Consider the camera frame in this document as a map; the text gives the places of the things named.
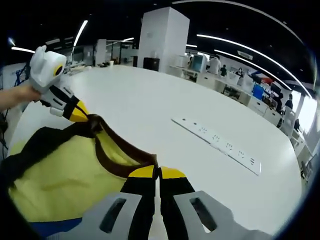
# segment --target white power strip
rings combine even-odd
[[[206,141],[213,148],[237,161],[257,176],[260,175],[262,168],[261,162],[248,155],[242,149],[236,147],[231,141],[226,140],[220,134],[190,119],[172,118],[172,121]]]

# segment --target robotic hand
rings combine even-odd
[[[86,122],[88,111],[82,101],[67,87],[60,87],[67,57],[39,46],[30,61],[30,84],[41,93],[41,103],[50,113],[72,122]]]

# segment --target person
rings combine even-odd
[[[218,55],[215,55],[215,56],[210,60],[209,73],[218,75],[220,68],[221,68],[220,57],[219,57]]]
[[[38,101],[40,92],[36,91],[30,84],[15,86],[0,91],[0,111],[13,108],[23,102]]]
[[[235,74],[237,74],[238,76],[240,76],[240,78],[243,78],[243,77],[244,77],[244,73],[243,73],[243,70],[242,70],[241,67],[239,68],[239,70],[238,70]]]
[[[282,110],[282,102],[281,102],[281,99],[284,98],[284,95],[282,92],[279,93],[279,96],[278,97],[274,97],[273,99],[276,101],[276,109],[275,111],[277,111],[278,113],[281,114],[281,110]]]
[[[227,75],[226,65],[223,65],[223,67],[220,69],[220,71],[221,71],[221,76],[225,77]]]
[[[291,94],[291,93],[290,93],[290,95],[289,95],[289,100],[286,101],[286,103],[285,103],[285,106],[287,106],[287,107],[290,108],[290,109],[293,109],[293,107],[294,107],[294,105],[293,105],[293,103],[292,103],[292,94]]]

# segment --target round white table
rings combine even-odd
[[[93,68],[68,83],[90,113],[98,114],[124,139],[157,154],[160,166],[186,174],[233,212],[248,229],[274,234],[297,206],[302,184],[294,149],[274,125],[240,103],[181,78],[136,67]],[[262,164],[259,176],[171,121],[197,120],[241,147]],[[10,146],[39,128],[63,129],[68,120],[31,103]]]

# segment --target human hand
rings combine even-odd
[[[13,88],[16,91],[16,97],[19,102],[38,101],[41,93],[36,91],[30,84],[24,84]]]

